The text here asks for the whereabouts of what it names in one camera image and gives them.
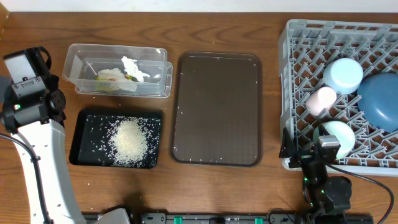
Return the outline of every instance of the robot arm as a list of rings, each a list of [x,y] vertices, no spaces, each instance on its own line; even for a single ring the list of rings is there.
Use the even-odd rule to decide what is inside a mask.
[[[45,62],[41,52],[47,55]],[[43,47],[4,57],[12,84],[0,114],[15,143],[24,169],[31,223],[86,224],[73,194],[65,158],[65,96],[52,75],[51,57]],[[112,210],[96,223],[130,224],[123,208]]]
[[[85,224],[73,194],[65,158],[65,133],[61,124],[50,119],[36,121],[18,128],[14,138],[29,146],[39,159],[45,204],[54,223]],[[44,217],[40,208],[35,171],[30,156],[16,144],[24,168],[30,205],[30,222],[41,224]]]
[[[352,183],[343,176],[329,177],[326,171],[326,165],[336,159],[340,143],[322,125],[319,125],[319,130],[321,136],[316,144],[310,142],[298,150],[288,130],[283,129],[279,157],[289,158],[290,168],[301,167],[304,199],[311,205],[302,217],[296,217],[296,223],[373,223],[372,216],[346,215],[345,211],[351,208]]]

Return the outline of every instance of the blue bowl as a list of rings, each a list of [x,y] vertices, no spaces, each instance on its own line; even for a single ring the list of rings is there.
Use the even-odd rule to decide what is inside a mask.
[[[362,99],[358,106],[364,117],[387,132],[398,130],[398,75],[380,73],[365,79],[359,86]]]

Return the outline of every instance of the light blue cup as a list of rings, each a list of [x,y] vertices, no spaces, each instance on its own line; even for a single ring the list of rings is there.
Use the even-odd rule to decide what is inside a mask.
[[[398,130],[398,75],[381,73],[366,78],[358,88],[358,106],[364,117],[387,132]]]
[[[362,66],[351,58],[341,58],[329,64],[323,72],[325,85],[337,94],[355,92],[363,78]]]

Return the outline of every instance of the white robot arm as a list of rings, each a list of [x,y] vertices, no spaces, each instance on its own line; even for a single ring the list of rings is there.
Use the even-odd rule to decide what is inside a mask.
[[[46,62],[40,52],[47,54]],[[4,60],[13,83],[0,118],[14,139],[1,137],[14,141],[21,157],[30,222],[86,224],[70,182],[63,128],[65,97],[58,89],[59,78],[49,72],[50,55],[38,47],[7,55]],[[124,208],[98,217],[96,224],[130,224]]]

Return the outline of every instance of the light green cup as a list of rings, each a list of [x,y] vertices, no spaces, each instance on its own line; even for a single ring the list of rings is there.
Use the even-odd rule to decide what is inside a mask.
[[[340,142],[340,148],[337,152],[336,159],[346,157],[355,145],[354,131],[346,123],[341,121],[329,121],[322,123],[321,125],[325,127],[329,134],[336,136],[337,140]],[[316,143],[318,142],[318,139],[319,129],[315,128],[312,141]]]

